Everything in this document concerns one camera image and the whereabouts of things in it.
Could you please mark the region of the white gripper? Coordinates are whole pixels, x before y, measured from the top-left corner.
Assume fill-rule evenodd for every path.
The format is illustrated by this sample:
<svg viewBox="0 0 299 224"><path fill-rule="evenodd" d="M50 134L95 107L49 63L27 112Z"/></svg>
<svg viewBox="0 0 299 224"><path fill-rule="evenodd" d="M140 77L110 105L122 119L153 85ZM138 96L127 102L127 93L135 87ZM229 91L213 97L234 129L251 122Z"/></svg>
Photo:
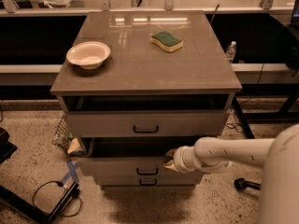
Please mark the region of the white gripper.
<svg viewBox="0 0 299 224"><path fill-rule="evenodd" d="M180 147L178 150L173 148L164 156L173 158L172 161L164 163L166 169L182 173L200 171L207 174L220 174L228 171L233 165L230 161L202 158L195 152L195 147Z"/></svg>

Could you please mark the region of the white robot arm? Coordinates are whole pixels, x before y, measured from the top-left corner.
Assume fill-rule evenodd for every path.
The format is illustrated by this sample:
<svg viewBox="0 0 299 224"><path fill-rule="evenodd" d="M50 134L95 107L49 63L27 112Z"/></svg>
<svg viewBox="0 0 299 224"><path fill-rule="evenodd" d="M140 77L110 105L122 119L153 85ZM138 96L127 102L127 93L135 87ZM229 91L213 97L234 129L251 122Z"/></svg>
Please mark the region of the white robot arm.
<svg viewBox="0 0 299 224"><path fill-rule="evenodd" d="M234 162L263 170L257 224L299 224L299 125L275 138L198 139L171 149L164 167L188 173L224 173Z"/></svg>

